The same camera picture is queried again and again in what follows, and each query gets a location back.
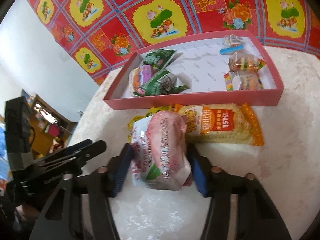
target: green snack package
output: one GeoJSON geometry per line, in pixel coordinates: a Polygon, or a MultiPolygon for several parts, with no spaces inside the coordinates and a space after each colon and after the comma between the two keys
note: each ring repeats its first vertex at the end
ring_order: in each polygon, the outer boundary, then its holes
{"type": "Polygon", "coordinates": [[[150,65],[158,71],[165,68],[177,51],[175,49],[151,49],[141,65],[150,65]]]}
{"type": "Polygon", "coordinates": [[[139,97],[177,94],[188,87],[181,80],[166,69],[154,74],[146,83],[142,84],[134,92],[139,97]]]}

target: white wall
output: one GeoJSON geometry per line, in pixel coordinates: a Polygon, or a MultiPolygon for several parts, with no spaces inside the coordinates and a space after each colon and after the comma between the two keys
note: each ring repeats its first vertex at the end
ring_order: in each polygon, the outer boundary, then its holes
{"type": "Polygon", "coordinates": [[[98,89],[26,0],[16,0],[0,25],[0,64],[26,92],[74,122],[98,89]]]}
{"type": "Polygon", "coordinates": [[[22,88],[0,66],[0,115],[4,117],[5,102],[21,96],[22,88]]]}

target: black cable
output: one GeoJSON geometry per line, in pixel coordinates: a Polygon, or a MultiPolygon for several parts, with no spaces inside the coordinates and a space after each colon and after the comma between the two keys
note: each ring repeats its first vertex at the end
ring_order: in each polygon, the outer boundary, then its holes
{"type": "Polygon", "coordinates": [[[30,129],[33,130],[33,139],[32,139],[32,141],[30,143],[30,148],[31,148],[31,146],[32,146],[32,144],[33,144],[33,142],[35,141],[35,138],[36,138],[36,131],[32,126],[30,126],[30,129]]]}

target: red patterned fabric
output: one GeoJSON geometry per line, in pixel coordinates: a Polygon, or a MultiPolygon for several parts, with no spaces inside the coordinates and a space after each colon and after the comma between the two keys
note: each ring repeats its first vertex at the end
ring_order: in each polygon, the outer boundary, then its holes
{"type": "Polygon", "coordinates": [[[100,85],[144,46],[194,33],[248,29],[263,45],[320,57],[320,22],[305,0],[27,0],[100,85]]]}

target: table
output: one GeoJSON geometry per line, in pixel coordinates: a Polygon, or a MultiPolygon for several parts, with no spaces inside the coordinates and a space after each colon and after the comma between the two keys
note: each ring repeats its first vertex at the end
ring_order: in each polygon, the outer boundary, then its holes
{"type": "MultiPolygon", "coordinates": [[[[265,47],[284,82],[276,107],[255,106],[265,146],[197,144],[199,152],[225,171],[254,173],[278,208],[293,240],[298,240],[320,209],[320,62],[310,54],[265,47]]],[[[146,110],[113,110],[102,101],[116,69],[100,86],[70,141],[106,141],[105,153],[90,160],[84,173],[105,165],[127,142],[127,124],[146,110]]],[[[199,239],[210,199],[195,185],[178,192],[133,187],[130,173],[122,192],[110,199],[121,239],[199,239]]]]}

